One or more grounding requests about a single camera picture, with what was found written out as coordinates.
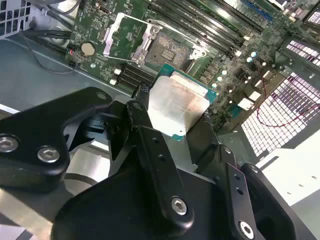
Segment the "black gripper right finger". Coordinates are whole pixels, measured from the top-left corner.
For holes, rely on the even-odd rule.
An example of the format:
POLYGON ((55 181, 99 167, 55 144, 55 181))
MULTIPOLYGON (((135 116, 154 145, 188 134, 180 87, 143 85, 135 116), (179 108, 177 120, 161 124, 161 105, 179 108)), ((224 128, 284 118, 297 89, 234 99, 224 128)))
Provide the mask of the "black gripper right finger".
POLYGON ((238 165, 204 112, 186 134, 195 172, 214 181, 222 203, 222 236, 230 240, 310 240, 312 233, 263 172, 238 165))

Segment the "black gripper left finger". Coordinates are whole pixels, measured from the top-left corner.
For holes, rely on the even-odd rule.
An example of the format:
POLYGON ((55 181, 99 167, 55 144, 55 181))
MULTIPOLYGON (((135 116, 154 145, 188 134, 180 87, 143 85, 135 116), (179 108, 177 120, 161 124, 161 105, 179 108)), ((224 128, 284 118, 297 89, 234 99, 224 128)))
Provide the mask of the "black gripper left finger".
POLYGON ((124 160, 118 173, 139 169, 154 219, 169 237, 185 234, 194 223, 194 210, 162 133, 153 128, 141 101, 119 103, 96 87, 1 120, 0 184, 33 192, 56 188, 70 164, 70 147, 84 141, 78 128, 98 113, 105 114, 106 124, 116 130, 106 138, 110 150, 124 160))

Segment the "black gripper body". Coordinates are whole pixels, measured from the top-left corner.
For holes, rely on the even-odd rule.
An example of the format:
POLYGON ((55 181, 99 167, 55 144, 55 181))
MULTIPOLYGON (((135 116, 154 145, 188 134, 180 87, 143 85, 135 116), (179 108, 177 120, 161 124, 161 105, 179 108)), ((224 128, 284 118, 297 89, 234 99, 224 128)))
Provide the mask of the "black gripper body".
MULTIPOLYGON (((222 193, 210 181, 179 170, 194 223, 183 240, 230 240, 222 193)), ((155 220, 141 171, 136 167, 109 177, 70 199, 53 224, 55 240, 167 240, 155 220)))

